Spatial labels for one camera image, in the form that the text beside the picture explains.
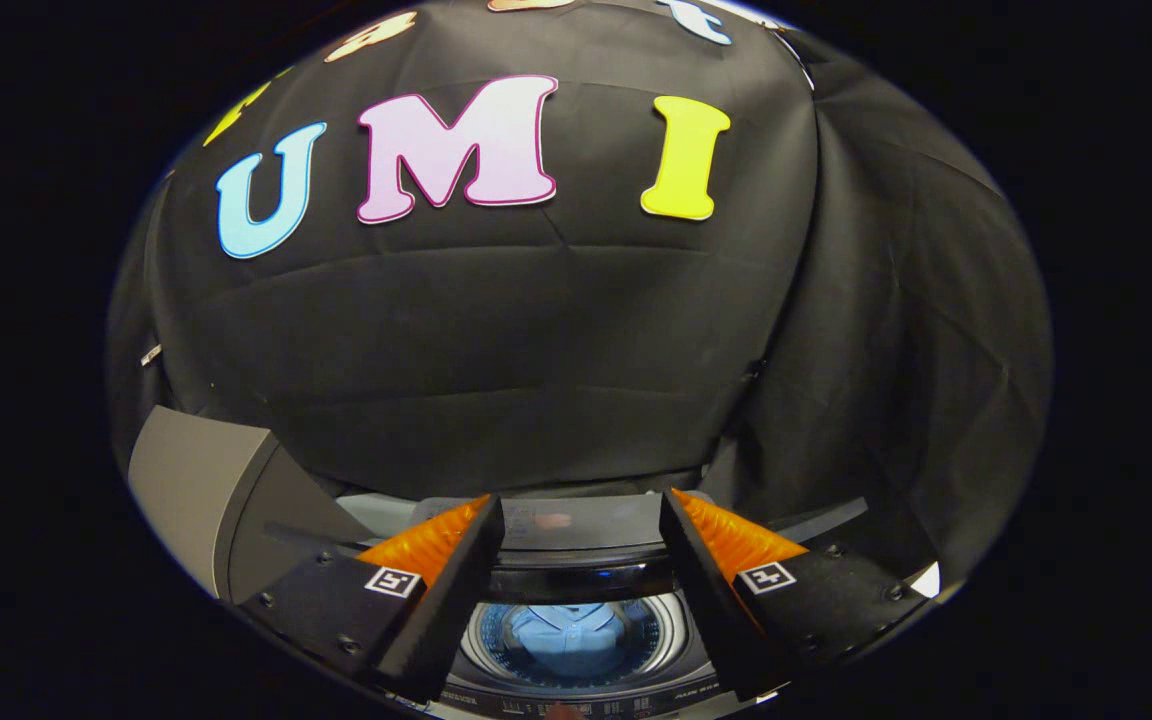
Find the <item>orange soft gripper pad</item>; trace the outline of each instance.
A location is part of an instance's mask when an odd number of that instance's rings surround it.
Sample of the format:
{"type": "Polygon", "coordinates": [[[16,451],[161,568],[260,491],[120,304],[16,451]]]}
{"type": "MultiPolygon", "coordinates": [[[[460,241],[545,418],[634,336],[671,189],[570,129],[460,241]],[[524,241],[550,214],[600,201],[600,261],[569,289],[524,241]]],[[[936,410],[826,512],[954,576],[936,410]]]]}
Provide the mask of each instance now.
{"type": "Polygon", "coordinates": [[[677,488],[670,491],[682,503],[691,524],[699,530],[708,554],[718,562],[718,569],[728,583],[736,579],[737,573],[803,555],[808,551],[801,544],[787,541],[772,530],[741,518],[735,511],[723,510],[677,488]]]}
{"type": "Polygon", "coordinates": [[[382,564],[385,568],[407,570],[419,574],[425,579],[425,588],[433,588],[438,582],[456,544],[486,505],[491,495],[476,498],[452,510],[425,520],[424,523],[408,528],[387,541],[378,544],[357,555],[358,560],[382,564]]]}

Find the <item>foam letter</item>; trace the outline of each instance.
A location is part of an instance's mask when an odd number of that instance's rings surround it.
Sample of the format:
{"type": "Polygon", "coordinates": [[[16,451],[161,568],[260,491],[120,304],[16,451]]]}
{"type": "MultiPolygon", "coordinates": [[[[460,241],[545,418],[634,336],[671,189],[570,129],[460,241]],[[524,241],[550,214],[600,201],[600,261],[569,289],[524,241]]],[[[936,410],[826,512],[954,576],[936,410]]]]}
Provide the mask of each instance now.
{"type": "Polygon", "coordinates": [[[408,28],[415,26],[416,24],[416,12],[403,13],[401,15],[394,15],[394,17],[388,20],[381,20],[381,22],[376,23],[373,26],[362,29],[362,31],[356,32],[354,36],[349,37],[349,40],[342,41],[340,47],[332,51],[332,54],[327,55],[323,61],[324,63],[334,63],[340,58],[346,55],[351,55],[357,50],[364,50],[369,45],[376,45],[379,41],[388,40],[391,37],[399,33],[403,33],[408,28]]]}
{"type": "Polygon", "coordinates": [[[404,94],[372,106],[358,118],[371,132],[367,198],[358,206],[363,223],[387,223],[411,213],[416,197],[402,188],[400,164],[435,209],[452,191],[471,152],[479,174],[465,188],[475,205],[529,205],[548,200],[558,184],[545,174],[540,152],[540,109],[558,90],[547,76],[494,79],[477,92],[456,124],[448,127],[424,97],[404,94]]]}
{"type": "Polygon", "coordinates": [[[268,86],[270,86],[270,83],[266,82],[265,85],[262,85],[262,86],[257,88],[256,92],[252,92],[248,97],[243,97],[242,100],[238,100],[237,105],[234,105],[233,108],[229,108],[228,113],[225,113],[223,118],[220,118],[220,122],[215,123],[214,131],[211,131],[211,135],[207,136],[206,141],[202,142],[202,145],[204,147],[207,146],[207,143],[210,143],[211,141],[215,141],[217,136],[219,136],[220,132],[227,131],[227,129],[229,129],[229,126],[232,126],[234,123],[237,123],[238,122],[238,118],[242,118],[243,108],[245,108],[248,105],[251,105],[252,103],[255,103],[256,99],[257,99],[257,97],[260,97],[260,93],[265,92],[265,88],[268,88],[268,86]]]}
{"type": "Polygon", "coordinates": [[[326,129],[326,123],[313,123],[283,137],[274,146],[274,152],[283,157],[283,177],[278,209],[264,222],[253,223],[248,211],[252,170],[260,165],[260,152],[238,160],[215,182],[215,191],[220,192],[220,209],[215,213],[220,248],[230,258],[255,258],[268,252],[301,225],[310,200],[310,154],[316,138],[326,129]]]}
{"type": "Polygon", "coordinates": [[[666,119],[664,153],[657,183],[643,194],[643,209],[653,215],[707,219],[714,214],[714,202],[705,194],[714,143],[732,127],[732,119],[685,97],[657,97],[655,109],[666,119]]]}
{"type": "Polygon", "coordinates": [[[668,5],[669,9],[673,10],[673,18],[677,20],[679,24],[690,29],[691,32],[695,32],[699,37],[704,37],[705,40],[717,41],[718,45],[732,45],[730,37],[708,26],[708,23],[721,26],[723,22],[702,10],[698,6],[685,3],[684,0],[657,0],[657,2],[668,5]]]}
{"type": "Polygon", "coordinates": [[[492,0],[488,10],[493,13],[508,13],[509,10],[540,10],[544,8],[562,8],[563,5],[571,5],[573,0],[492,0]]]}

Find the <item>letter u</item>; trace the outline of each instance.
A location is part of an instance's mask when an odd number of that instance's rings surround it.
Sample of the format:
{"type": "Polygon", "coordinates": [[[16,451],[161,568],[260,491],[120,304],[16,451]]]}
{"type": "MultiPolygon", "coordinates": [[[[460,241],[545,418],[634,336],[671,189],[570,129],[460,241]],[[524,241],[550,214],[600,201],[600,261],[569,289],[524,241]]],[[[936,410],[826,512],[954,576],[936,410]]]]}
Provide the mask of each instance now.
{"type": "Polygon", "coordinates": [[[215,191],[220,192],[220,209],[215,212],[220,248],[230,258],[255,258],[275,249],[296,232],[310,202],[311,151],[326,129],[326,123],[313,123],[283,137],[274,146],[275,154],[283,157],[283,176],[278,209],[262,222],[252,222],[250,213],[252,172],[260,165],[260,152],[238,160],[215,182],[215,191]]]}

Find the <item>yellow letter i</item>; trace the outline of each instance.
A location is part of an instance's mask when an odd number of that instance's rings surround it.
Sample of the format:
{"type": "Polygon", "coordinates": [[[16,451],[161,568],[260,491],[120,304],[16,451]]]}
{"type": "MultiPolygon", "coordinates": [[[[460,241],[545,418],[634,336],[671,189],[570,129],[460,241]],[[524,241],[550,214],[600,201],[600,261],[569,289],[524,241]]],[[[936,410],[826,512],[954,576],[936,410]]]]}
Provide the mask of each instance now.
{"type": "Polygon", "coordinates": [[[708,169],[718,134],[732,128],[719,108],[685,97],[657,97],[666,120],[664,154],[657,183],[643,194],[643,209],[653,215],[704,220],[714,214],[708,197],[708,169]]]}

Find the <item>letter m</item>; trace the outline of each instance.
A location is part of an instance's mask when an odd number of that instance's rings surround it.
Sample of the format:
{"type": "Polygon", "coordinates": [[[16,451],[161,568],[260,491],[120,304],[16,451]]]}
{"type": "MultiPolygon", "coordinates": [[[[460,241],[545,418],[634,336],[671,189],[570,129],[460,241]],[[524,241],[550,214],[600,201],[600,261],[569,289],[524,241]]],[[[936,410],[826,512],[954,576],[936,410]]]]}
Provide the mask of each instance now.
{"type": "Polygon", "coordinates": [[[371,106],[358,118],[371,132],[367,198],[358,206],[358,220],[387,223],[411,213],[416,197],[403,190],[402,165],[430,204],[447,205],[475,150],[479,174],[465,187],[467,200],[475,205],[548,200],[558,184],[541,167],[540,109],[556,90],[558,79],[547,76],[494,79],[452,127],[419,94],[371,106]]]}

